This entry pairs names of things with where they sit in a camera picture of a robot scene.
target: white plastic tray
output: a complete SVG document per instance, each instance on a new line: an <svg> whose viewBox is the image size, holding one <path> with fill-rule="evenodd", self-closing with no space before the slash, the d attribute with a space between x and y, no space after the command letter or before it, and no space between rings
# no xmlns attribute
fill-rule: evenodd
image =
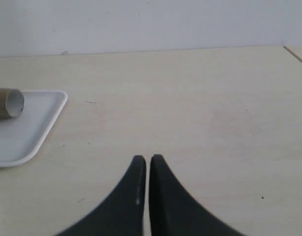
<svg viewBox="0 0 302 236"><path fill-rule="evenodd" d="M64 107L63 91L23 91L25 106L18 118L0 120L0 167L21 165L38 152Z"/></svg>

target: white tray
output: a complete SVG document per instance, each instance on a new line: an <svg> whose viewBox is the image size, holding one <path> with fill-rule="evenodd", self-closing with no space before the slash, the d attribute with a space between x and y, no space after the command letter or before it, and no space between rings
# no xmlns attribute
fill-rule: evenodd
<svg viewBox="0 0 302 236"><path fill-rule="evenodd" d="M64 107L63 91L23 91L20 117L0 120L0 167L21 165L38 152Z"/></svg>

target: tray rim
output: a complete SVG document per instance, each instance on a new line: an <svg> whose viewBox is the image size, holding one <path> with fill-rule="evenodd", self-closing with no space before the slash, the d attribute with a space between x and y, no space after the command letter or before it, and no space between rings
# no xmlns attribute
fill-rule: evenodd
<svg viewBox="0 0 302 236"><path fill-rule="evenodd" d="M53 125L55 124L56 120L58 119L58 116L60 115L63 107L65 106L67 100L68 100L68 94L65 91L62 90L23 90L22 92L54 92L54 93L61 93L64 95L63 100L61 101L60 105L58 106L55 114L53 115L51 121L47 125L46 129L44 130L43 134L37 141L35 147L30 151L30 153L16 161L0 161L0 168L6 168L6 167L14 167L19 166L29 160L31 160L39 151L41 148L44 140L46 139L47 135L49 134L50 130L52 129Z"/></svg>

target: cardboard tube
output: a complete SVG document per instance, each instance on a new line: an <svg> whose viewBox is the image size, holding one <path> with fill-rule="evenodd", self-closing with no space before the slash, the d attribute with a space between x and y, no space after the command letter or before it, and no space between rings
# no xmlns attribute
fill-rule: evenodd
<svg viewBox="0 0 302 236"><path fill-rule="evenodd" d="M17 89L0 88L0 118L14 118L22 113L24 96Z"/></svg>

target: white wall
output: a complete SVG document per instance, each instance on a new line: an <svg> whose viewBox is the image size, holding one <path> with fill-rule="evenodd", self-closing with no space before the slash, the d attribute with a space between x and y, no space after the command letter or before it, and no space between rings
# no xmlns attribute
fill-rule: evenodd
<svg viewBox="0 0 302 236"><path fill-rule="evenodd" d="M0 0L0 57L302 44L302 0Z"/></svg>

